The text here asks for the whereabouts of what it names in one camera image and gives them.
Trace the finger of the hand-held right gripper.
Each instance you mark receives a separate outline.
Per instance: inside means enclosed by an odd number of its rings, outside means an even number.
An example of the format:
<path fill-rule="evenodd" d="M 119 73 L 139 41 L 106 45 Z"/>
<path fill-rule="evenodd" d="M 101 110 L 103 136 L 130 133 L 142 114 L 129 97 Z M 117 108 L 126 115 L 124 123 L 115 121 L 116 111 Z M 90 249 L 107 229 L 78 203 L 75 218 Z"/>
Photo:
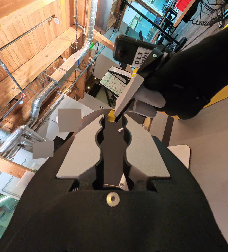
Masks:
<path fill-rule="evenodd" d="M 134 112 L 144 117 L 153 118 L 156 116 L 156 109 L 163 108 L 166 104 L 161 93 L 140 87 L 133 95 L 125 112 Z"/>
<path fill-rule="evenodd" d="M 142 85 L 143 81 L 144 78 L 142 76 L 135 74 L 125 87 L 124 91 L 119 95 L 116 100 L 114 111 L 115 123 L 118 123 L 122 115 L 129 110 L 130 105 L 135 101 L 135 98 L 133 98 L 133 96 L 138 88 Z"/>

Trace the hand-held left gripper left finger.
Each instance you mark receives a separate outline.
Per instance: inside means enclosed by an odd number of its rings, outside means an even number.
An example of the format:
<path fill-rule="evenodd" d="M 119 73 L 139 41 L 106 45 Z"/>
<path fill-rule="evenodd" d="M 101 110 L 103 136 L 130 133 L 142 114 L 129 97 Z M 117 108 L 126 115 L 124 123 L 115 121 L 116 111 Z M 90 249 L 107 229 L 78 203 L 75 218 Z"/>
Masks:
<path fill-rule="evenodd" d="M 103 175 L 103 141 L 105 115 L 100 115 L 79 131 L 56 174 L 58 179 L 94 182 Z"/>

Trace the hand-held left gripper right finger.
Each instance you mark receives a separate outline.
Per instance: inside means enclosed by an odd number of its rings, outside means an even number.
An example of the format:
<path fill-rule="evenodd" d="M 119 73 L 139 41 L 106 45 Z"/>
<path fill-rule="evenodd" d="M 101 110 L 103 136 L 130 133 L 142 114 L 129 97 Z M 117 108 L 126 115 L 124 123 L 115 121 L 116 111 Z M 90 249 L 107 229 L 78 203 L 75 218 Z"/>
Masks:
<path fill-rule="evenodd" d="M 126 185 L 138 181 L 149 184 L 151 180 L 170 179 L 169 171 L 150 133 L 128 114 L 122 115 L 123 137 L 127 144 L 123 176 Z"/>

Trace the small yellow part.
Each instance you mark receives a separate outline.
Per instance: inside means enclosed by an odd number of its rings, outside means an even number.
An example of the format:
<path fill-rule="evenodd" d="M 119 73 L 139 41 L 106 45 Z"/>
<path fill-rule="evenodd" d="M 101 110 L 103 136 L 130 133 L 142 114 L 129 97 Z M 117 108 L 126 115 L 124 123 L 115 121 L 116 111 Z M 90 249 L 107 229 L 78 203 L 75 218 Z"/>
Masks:
<path fill-rule="evenodd" d="M 107 120 L 109 122 L 113 122 L 113 123 L 117 123 L 118 119 L 115 116 L 115 110 L 111 109 L 108 116 L 107 116 Z"/>

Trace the yellow plastic bin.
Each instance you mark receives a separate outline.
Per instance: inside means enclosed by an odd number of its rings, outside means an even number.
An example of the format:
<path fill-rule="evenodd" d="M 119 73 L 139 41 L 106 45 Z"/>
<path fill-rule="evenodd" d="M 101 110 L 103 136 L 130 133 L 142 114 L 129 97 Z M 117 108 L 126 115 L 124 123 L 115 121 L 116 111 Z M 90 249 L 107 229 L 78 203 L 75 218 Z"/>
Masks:
<path fill-rule="evenodd" d="M 208 63 L 205 63 L 204 65 L 200 66 L 199 69 L 202 71 L 202 82 L 201 87 L 202 90 L 204 90 L 204 94 L 207 98 L 209 98 L 209 91 L 211 90 L 211 84 L 212 84 L 212 77 L 216 75 L 216 72 L 213 71 L 212 66 L 212 55 L 210 54 L 210 57 L 208 59 Z M 209 103 L 207 103 L 204 107 L 209 106 L 210 104 L 216 103 L 222 99 L 225 99 L 228 97 L 228 86 L 223 88 L 217 95 L 215 95 Z"/>

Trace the person's right hand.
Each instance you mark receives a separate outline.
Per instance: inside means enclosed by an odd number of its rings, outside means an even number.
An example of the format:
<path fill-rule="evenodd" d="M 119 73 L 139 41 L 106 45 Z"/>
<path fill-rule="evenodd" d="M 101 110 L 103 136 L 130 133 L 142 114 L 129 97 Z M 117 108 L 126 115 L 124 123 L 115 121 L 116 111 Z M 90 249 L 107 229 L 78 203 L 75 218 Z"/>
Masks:
<path fill-rule="evenodd" d="M 206 37 L 192 47 L 176 53 L 162 67 L 150 73 L 144 86 L 158 91 L 165 99 L 157 112 L 178 116 L 182 120 L 195 117 L 210 102 L 202 90 L 200 66 L 208 63 L 212 48 L 212 37 Z"/>

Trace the whiteboard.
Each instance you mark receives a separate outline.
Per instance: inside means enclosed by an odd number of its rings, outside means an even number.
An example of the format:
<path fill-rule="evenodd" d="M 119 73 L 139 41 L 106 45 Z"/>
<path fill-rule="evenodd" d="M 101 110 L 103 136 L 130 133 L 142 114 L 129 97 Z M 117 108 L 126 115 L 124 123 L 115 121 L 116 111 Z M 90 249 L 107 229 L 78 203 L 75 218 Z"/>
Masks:
<path fill-rule="evenodd" d="M 110 72 L 107 72 L 103 76 L 103 78 L 99 82 L 99 85 L 109 90 L 116 97 L 119 97 L 126 88 L 126 84 Z"/>
<path fill-rule="evenodd" d="M 110 67 L 109 72 L 112 74 L 117 74 L 125 79 L 130 79 L 132 76 L 132 73 L 122 70 L 120 68 L 114 67 L 114 66 Z"/>

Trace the white stand base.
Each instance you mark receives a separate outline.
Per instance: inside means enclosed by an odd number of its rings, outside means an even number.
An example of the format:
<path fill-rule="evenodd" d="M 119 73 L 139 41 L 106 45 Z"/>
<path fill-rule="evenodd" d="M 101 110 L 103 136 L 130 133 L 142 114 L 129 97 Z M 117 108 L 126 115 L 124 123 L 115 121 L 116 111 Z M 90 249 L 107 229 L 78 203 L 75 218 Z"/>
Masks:
<path fill-rule="evenodd" d="M 191 149 L 189 146 L 182 144 L 167 147 L 184 165 L 189 169 Z"/>

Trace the dark divider panel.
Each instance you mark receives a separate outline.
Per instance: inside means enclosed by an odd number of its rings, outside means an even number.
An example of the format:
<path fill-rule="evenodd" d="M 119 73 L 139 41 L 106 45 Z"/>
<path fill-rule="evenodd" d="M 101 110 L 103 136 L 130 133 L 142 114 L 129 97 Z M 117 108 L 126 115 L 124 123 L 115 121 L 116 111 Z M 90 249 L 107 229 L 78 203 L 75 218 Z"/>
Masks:
<path fill-rule="evenodd" d="M 120 189 L 119 184 L 123 175 L 123 159 L 127 144 L 124 140 L 123 131 L 118 131 L 122 128 L 122 121 L 119 120 L 118 123 L 115 123 L 107 120 L 110 111 L 110 109 L 100 109 L 90 113 L 82 122 L 82 129 L 100 115 L 105 115 L 103 141 L 100 144 L 104 161 L 104 187 Z"/>

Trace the red plastic bin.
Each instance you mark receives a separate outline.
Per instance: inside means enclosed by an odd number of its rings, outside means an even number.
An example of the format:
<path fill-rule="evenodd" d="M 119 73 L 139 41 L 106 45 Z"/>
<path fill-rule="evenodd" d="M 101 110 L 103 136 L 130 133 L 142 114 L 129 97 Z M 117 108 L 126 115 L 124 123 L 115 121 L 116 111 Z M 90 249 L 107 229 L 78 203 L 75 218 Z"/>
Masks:
<path fill-rule="evenodd" d="M 190 9 L 196 0 L 177 0 L 175 8 L 184 12 L 186 9 Z"/>

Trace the spiral metal duct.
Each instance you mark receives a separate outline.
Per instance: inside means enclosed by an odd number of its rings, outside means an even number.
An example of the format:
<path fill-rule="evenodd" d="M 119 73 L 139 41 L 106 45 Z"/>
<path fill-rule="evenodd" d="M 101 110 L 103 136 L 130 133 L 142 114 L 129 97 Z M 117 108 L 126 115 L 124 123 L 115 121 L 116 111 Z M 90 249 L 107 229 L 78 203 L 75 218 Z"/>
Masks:
<path fill-rule="evenodd" d="M 80 63 L 83 61 L 84 57 L 87 55 L 92 40 L 93 31 L 96 20 L 98 0 L 90 1 L 88 6 L 88 15 L 86 21 L 86 38 L 83 46 L 80 50 L 72 54 L 50 77 L 51 82 L 34 98 L 31 111 L 30 119 L 27 122 L 27 126 L 31 128 L 39 116 L 41 104 L 43 101 L 55 90 L 56 87 L 61 87 L 65 81 L 72 75 L 73 72 L 79 67 Z"/>

